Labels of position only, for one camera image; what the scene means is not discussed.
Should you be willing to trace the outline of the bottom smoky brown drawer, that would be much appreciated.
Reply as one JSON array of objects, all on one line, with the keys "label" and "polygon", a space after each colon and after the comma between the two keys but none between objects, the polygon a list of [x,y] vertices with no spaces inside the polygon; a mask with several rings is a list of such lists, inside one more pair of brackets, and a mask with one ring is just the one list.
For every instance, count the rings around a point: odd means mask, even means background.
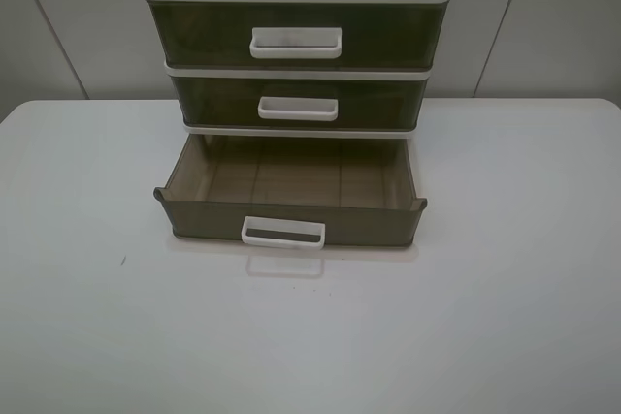
[{"label": "bottom smoky brown drawer", "polygon": [[425,198],[404,140],[191,135],[154,191],[184,239],[407,247]]}]

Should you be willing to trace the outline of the smoky brown drawer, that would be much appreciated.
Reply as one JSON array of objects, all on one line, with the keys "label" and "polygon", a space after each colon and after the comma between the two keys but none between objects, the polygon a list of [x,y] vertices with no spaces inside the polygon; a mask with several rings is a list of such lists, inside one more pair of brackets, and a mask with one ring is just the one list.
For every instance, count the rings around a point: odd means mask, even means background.
[{"label": "smoky brown drawer", "polygon": [[404,140],[191,135],[154,191],[184,239],[407,247],[425,198]]},{"label": "smoky brown drawer", "polygon": [[196,128],[410,131],[426,80],[172,78]]},{"label": "smoky brown drawer", "polygon": [[[409,70],[433,65],[446,4],[149,2],[168,65],[177,68]],[[258,59],[255,28],[338,28],[331,59]]]}]

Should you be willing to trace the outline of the middle smoky brown drawer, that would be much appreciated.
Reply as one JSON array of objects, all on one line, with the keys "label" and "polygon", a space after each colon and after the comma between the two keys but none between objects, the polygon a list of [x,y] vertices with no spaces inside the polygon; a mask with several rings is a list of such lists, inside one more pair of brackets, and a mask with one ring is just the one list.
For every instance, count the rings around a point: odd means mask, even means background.
[{"label": "middle smoky brown drawer", "polygon": [[196,128],[410,131],[426,80],[172,78]]}]

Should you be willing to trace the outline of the top smoky brown drawer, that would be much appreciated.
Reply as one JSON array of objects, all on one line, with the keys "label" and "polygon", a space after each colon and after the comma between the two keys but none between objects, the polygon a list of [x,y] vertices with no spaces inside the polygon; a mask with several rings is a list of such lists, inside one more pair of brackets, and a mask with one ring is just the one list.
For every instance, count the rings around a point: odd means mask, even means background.
[{"label": "top smoky brown drawer", "polygon": [[[168,65],[177,68],[409,70],[433,65],[446,4],[149,2]],[[338,28],[331,59],[258,59],[255,28]]]}]

